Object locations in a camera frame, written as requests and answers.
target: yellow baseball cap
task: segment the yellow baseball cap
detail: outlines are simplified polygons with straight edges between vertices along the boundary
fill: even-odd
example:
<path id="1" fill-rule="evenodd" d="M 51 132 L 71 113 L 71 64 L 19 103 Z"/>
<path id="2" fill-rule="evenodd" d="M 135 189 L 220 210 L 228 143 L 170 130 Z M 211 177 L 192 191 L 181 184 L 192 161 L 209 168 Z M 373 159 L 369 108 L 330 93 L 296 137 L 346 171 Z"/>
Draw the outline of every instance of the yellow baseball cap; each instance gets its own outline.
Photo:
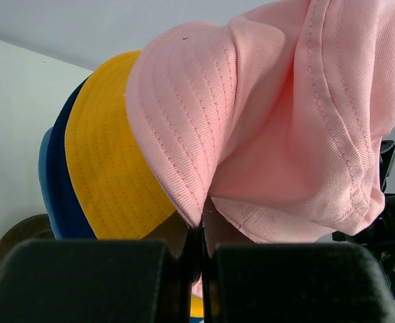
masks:
<path id="1" fill-rule="evenodd" d="M 140 51 L 110 59 L 85 82 L 65 130 L 73 190 L 97 239 L 141 239 L 175 207 L 149 169 L 125 108 L 129 73 Z M 191 316 L 203 317 L 192 296 Z"/>

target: pink baseball cap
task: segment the pink baseball cap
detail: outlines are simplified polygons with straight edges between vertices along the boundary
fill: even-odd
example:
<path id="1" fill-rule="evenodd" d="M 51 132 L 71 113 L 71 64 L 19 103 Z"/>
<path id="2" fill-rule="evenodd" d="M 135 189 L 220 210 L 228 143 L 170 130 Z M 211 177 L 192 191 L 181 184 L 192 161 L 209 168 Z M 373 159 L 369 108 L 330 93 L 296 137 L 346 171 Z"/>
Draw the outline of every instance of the pink baseball cap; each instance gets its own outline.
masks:
<path id="1" fill-rule="evenodd" d="M 395 124 L 395 0 L 284 0 L 172 28 L 137 59 L 127 114 L 198 226 L 209 195 L 255 242 L 356 234 L 383 210 Z"/>

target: stack of caps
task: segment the stack of caps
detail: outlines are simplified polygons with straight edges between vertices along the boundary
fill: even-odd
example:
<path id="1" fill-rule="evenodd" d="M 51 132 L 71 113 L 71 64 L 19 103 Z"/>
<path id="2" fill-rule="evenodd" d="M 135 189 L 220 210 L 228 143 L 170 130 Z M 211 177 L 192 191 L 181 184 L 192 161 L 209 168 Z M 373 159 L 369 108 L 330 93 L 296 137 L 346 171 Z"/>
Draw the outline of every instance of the stack of caps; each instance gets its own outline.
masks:
<path id="1" fill-rule="evenodd" d="M 209 195 L 255 242 L 313 242 L 383 210 L 394 123 L 395 0 L 285 0 L 103 64 L 46 134 L 40 182 L 58 238 L 141 239 L 175 210 L 196 227 Z"/>

